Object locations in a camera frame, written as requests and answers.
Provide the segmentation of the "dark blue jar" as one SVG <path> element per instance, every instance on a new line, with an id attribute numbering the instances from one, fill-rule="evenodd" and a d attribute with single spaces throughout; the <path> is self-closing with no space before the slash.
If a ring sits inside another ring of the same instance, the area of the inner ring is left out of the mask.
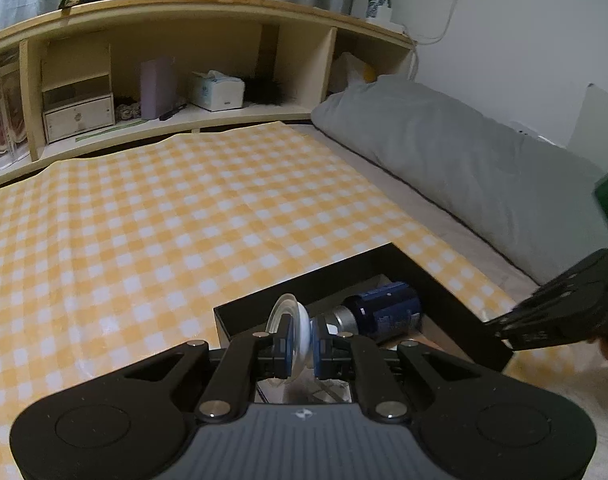
<path id="1" fill-rule="evenodd" d="M 419 297 L 404 282 L 389 283 L 348 296 L 326 315 L 339 332 L 350 332 L 384 344 L 407 335 L 421 318 Z"/>

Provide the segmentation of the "black shallow cardboard box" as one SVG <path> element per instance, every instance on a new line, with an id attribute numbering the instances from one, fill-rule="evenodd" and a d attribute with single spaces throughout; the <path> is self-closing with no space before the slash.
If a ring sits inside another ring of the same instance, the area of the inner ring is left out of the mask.
<path id="1" fill-rule="evenodd" d="M 197 411 L 231 418 L 263 378 L 351 383 L 368 415 L 395 422 L 434 404 L 505 411 L 520 386 L 509 350 L 397 246 L 354 257 L 216 308 L 226 354 Z"/>

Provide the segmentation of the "grey pillow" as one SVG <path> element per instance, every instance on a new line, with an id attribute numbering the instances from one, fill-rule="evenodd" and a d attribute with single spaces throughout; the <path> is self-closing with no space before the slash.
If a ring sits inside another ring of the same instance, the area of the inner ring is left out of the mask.
<path id="1" fill-rule="evenodd" d="M 592 196 L 604 172 L 423 84 L 382 76 L 334 93 L 313 124 L 460 220 L 546 283 L 598 249 L 608 224 Z"/>

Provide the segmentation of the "yellow checkered cloth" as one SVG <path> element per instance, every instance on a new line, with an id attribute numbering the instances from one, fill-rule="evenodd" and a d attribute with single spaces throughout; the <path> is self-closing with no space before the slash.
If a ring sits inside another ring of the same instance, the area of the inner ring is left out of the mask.
<path id="1" fill-rule="evenodd" d="M 293 128 L 181 133 L 54 162 L 0 189 L 0 479 L 14 418 L 183 341 L 213 311 L 393 243 L 477 316 L 510 297 L 353 167 Z"/>

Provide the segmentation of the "white tissue box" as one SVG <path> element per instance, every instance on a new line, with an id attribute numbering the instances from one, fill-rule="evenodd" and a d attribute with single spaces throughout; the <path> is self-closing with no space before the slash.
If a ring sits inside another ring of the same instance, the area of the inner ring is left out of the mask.
<path id="1" fill-rule="evenodd" d="M 217 70 L 190 75 L 188 101 L 208 112 L 237 110 L 243 106 L 245 84 L 241 78 Z"/>

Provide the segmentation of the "purple box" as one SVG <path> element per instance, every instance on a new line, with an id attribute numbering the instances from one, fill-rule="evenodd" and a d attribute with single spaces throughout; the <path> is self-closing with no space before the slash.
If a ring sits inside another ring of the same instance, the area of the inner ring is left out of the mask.
<path id="1" fill-rule="evenodd" d="M 177 76 L 168 56 L 154 58 L 140 65 L 141 118 L 157 119 L 175 107 Z"/>

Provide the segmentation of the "white small drawer box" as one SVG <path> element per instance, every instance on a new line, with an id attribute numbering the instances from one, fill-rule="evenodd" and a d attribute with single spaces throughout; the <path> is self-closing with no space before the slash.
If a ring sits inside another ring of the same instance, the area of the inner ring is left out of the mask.
<path id="1" fill-rule="evenodd" d="M 115 125 L 114 98 L 109 93 L 60 106 L 43 113 L 46 142 Z"/>

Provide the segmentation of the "wooden headboard shelf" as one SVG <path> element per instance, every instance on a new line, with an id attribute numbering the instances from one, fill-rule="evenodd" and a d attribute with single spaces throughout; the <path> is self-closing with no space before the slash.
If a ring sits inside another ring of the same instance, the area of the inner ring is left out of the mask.
<path id="1" fill-rule="evenodd" d="M 400 32 L 276 0 L 106 0 L 0 30 L 0 186 L 58 160 L 203 127 L 301 120 L 351 53 L 377 74 L 408 62 Z M 233 110 L 170 106 L 120 119 L 118 100 L 186 99 L 196 73 L 254 81 Z"/>

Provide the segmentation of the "clear display case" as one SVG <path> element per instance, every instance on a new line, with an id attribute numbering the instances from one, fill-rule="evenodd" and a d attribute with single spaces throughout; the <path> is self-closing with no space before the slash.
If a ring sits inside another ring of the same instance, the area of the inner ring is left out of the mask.
<path id="1" fill-rule="evenodd" d="M 0 54 L 0 170 L 28 154 L 18 52 Z"/>

